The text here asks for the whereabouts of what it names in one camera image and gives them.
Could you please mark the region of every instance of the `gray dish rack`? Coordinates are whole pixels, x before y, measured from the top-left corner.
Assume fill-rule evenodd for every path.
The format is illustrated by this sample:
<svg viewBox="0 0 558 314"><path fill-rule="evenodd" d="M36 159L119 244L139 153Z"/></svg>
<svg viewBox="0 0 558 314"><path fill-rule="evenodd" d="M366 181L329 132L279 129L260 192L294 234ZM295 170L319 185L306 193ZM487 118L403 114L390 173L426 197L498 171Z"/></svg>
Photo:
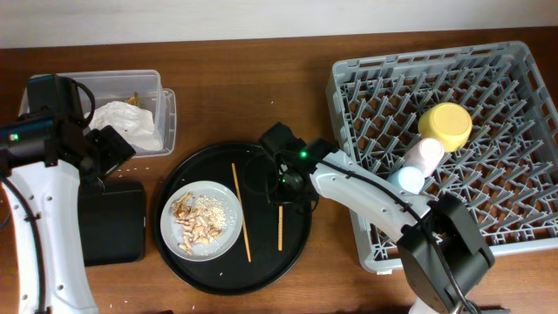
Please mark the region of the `gray dish rack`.
<svg viewBox="0 0 558 314"><path fill-rule="evenodd" d="M440 102L462 105L471 136L445 154L421 194L459 197L496 256L558 248L558 114L525 44L339 61L326 94L339 146L383 178L421 139L422 113ZM401 269L396 245L350 215L363 267Z"/></svg>

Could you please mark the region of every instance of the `wooden chopstick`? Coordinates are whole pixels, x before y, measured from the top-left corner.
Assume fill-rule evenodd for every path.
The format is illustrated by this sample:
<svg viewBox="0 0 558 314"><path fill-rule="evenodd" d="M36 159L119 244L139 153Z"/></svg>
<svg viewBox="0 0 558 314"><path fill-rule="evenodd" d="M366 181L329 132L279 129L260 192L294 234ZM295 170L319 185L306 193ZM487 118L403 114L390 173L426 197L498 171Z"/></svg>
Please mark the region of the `wooden chopstick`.
<svg viewBox="0 0 558 314"><path fill-rule="evenodd" d="M236 177L236 166L233 162L233 176L235 177L235 188L236 196L238 197L238 202L242 207L241 190L238 188L238 178ZM248 262L252 263L252 257L250 256L250 245L248 243L248 231L246 230L246 220L244 219L244 209L242 210L242 231L244 233L244 244L246 244L246 255L248 255Z"/></svg>
<svg viewBox="0 0 558 314"><path fill-rule="evenodd" d="M282 250L282 205L279 205L279 234L278 234L278 239L279 239L279 243L278 243L278 248L279 250Z"/></svg>

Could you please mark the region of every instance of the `gray container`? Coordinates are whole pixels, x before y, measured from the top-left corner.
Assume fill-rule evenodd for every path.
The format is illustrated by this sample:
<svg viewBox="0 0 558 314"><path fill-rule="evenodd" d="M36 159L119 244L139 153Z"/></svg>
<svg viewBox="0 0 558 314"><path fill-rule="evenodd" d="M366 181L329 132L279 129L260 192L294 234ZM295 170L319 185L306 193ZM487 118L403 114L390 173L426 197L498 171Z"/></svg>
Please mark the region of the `gray container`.
<svg viewBox="0 0 558 314"><path fill-rule="evenodd" d="M421 194L459 197L496 256L558 248L558 114L525 44L340 61L326 94L339 146L383 178L420 140L422 113L462 105L473 118L469 141L445 154ZM350 215L363 267L401 269L395 244Z"/></svg>
<svg viewBox="0 0 558 314"><path fill-rule="evenodd" d="M139 107L149 110L153 115L155 131L153 137L163 142L159 151L147 151L134 147L136 154L133 158L166 156L173 152L176 139L176 99L174 92L163 89L160 75L155 70L103 71L103 72L75 72L57 73L60 76L75 79L83 83L95 96L95 106L100 108L111 101L125 101L134 92L139 96ZM84 113L91 111L91 102L81 89L79 97ZM20 114L29 110L27 90L22 99Z"/></svg>

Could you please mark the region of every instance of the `yellow bowl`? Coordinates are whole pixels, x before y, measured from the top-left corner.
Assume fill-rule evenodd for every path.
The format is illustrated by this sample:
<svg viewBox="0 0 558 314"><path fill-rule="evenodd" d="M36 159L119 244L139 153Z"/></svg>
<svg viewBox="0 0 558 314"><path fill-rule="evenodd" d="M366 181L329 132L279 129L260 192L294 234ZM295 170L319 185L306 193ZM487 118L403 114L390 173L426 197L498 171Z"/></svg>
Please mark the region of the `yellow bowl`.
<svg viewBox="0 0 558 314"><path fill-rule="evenodd" d="M437 104L418 121L418 132L423 139L439 140L447 153L462 148L472 128L473 122L467 110L449 102Z"/></svg>

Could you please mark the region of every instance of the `wooden table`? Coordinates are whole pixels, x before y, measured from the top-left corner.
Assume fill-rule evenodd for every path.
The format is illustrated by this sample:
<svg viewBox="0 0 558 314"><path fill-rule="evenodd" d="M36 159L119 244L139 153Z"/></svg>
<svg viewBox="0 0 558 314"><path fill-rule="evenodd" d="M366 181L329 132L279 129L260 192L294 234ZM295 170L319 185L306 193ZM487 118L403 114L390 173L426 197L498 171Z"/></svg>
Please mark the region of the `wooden table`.
<svg viewBox="0 0 558 314"><path fill-rule="evenodd" d="M558 94L558 28L445 31L323 38L123 44L0 51L0 124L17 116L27 78L36 73L155 69L176 92L178 135L167 157L132 160L123 177L143 182L148 225L161 182L179 162L210 144L252 140L278 120L305 140L334 140L325 98L338 60L391 53L521 40L528 44L551 95ZM0 204L0 218L8 213ZM514 313L558 308L558 251L499 257L470 298ZM405 312L415 296L405 275L363 270L349 211L320 202L310 239L295 266L266 289L239 297L199 292L163 262L147 231L140 262L91 267L87 277L101 313ZM0 231L0 312L17 308L17 259L13 228Z"/></svg>

